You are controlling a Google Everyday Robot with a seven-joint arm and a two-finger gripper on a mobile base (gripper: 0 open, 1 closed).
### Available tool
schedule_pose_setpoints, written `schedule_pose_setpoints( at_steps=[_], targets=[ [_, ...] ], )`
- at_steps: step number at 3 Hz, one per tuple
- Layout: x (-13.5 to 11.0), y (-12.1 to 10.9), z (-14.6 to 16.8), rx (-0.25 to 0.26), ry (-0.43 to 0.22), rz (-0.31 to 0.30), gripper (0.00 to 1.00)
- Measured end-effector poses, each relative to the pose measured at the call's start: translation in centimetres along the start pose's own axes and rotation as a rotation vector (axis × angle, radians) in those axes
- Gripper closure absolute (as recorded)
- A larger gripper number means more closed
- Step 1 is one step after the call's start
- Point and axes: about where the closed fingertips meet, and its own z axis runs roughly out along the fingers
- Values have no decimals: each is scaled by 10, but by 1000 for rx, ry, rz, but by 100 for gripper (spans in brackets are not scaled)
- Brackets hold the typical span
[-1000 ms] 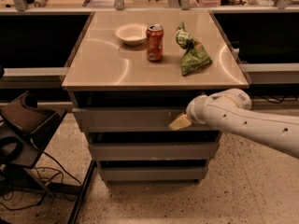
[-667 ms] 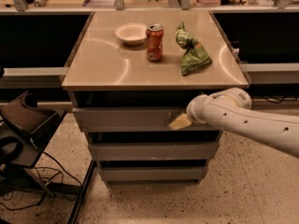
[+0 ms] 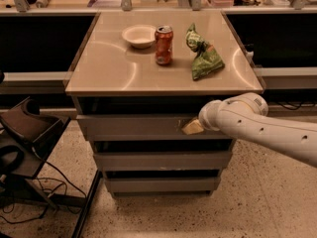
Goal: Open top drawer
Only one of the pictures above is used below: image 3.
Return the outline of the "dark robot base tray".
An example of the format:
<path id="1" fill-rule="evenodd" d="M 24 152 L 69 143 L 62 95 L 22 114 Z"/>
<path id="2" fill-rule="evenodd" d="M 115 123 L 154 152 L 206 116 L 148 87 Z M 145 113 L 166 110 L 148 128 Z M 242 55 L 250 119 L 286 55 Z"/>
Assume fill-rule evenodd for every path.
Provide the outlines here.
<path id="1" fill-rule="evenodd" d="M 67 116 L 43 114 L 31 98 L 2 113 L 1 174 L 34 177 L 69 122 Z"/>

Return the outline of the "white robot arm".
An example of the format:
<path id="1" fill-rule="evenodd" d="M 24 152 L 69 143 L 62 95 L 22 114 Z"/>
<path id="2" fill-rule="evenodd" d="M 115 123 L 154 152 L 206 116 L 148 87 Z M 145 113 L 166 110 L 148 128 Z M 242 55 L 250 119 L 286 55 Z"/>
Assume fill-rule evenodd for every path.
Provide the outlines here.
<path id="1" fill-rule="evenodd" d="M 213 100 L 182 127 L 182 132 L 220 131 L 317 167 L 317 124 L 271 118 L 267 113 L 267 103 L 255 93 Z"/>

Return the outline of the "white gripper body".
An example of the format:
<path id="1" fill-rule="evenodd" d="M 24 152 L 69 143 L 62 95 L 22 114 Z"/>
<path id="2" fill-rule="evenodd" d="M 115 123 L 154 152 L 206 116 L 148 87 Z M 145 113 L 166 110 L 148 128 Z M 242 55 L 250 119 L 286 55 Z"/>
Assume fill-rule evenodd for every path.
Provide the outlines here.
<path id="1" fill-rule="evenodd" d="M 221 104 L 221 100 L 213 100 L 208 102 L 201 108 L 198 114 L 198 120 L 205 130 L 219 131 L 219 127 L 216 123 L 216 118 L 218 114 L 218 109 Z"/>

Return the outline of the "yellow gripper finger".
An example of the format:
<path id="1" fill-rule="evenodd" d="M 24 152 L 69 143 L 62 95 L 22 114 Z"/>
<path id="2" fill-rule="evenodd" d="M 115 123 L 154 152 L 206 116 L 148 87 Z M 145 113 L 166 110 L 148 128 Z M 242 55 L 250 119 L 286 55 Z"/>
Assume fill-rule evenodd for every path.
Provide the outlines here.
<path id="1" fill-rule="evenodd" d="M 199 133 L 202 133 L 203 131 L 204 131 L 204 128 L 200 124 L 197 117 L 191 119 L 182 127 L 182 132 L 185 135 L 199 134 Z"/>

